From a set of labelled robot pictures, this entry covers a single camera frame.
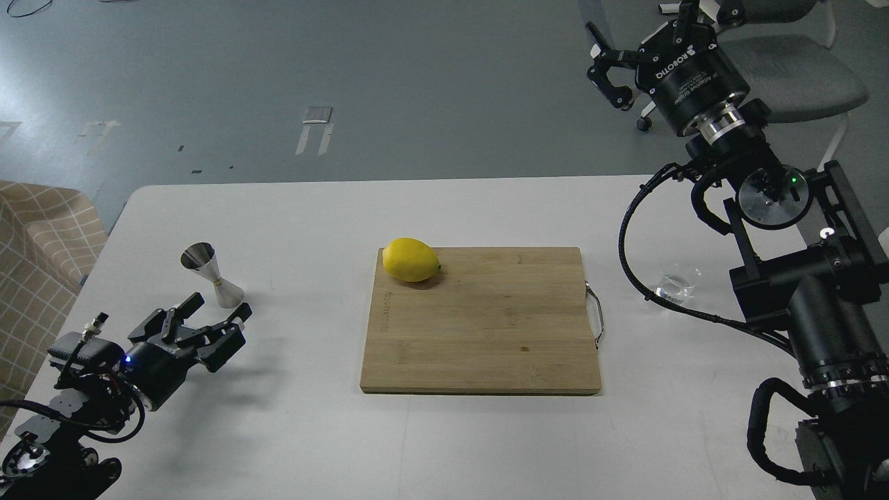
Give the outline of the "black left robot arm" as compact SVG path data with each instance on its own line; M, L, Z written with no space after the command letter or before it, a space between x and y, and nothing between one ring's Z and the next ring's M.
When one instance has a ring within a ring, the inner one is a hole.
M123 471L118 458L100 459L88 438L106 444L139 433L148 412L161 408L191 367L217 372L247 340L253 311L239 303L214 325L186 323L203 306L194 292L172 309L154 310L135 327L130 349L101 338L101 313L82 331L60 336L48 350L56 396L47 404L4 399L4 408L31 412L14 431L18 441L2 460L3 499L96 499Z

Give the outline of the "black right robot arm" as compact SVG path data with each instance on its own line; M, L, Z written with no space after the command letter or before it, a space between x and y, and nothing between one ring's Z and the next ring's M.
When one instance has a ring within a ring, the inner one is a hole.
M803 172L772 152L771 108L752 99L742 70L721 47L728 26L791 22L810 2L768 8L721 1L706 14L683 1L631 50L614 48L593 22L587 77L618 110L645 94L690 160L671 162L639 187L618 233L620 266L665 309L733 327L790 354L806 393L779 378L752 397L747 451L775 480L818 499L887 497L887 354L864 307L881 298L887 254L835 160ZM626 230L642 200L665 181L691 181L698 219L731 235L742 266L730 279L744 321L688 309L645 287L626 260Z

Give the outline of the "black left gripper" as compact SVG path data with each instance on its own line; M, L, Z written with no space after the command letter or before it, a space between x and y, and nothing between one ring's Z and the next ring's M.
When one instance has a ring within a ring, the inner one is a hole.
M247 344L242 330L253 315L250 304L239 304L215 325L185 326L185 320L203 305L203 295L193 292L178 306L153 310L128 335L133 346L124 355L124 380L147 411L160 409L184 383L191 367L199 363L215 373Z

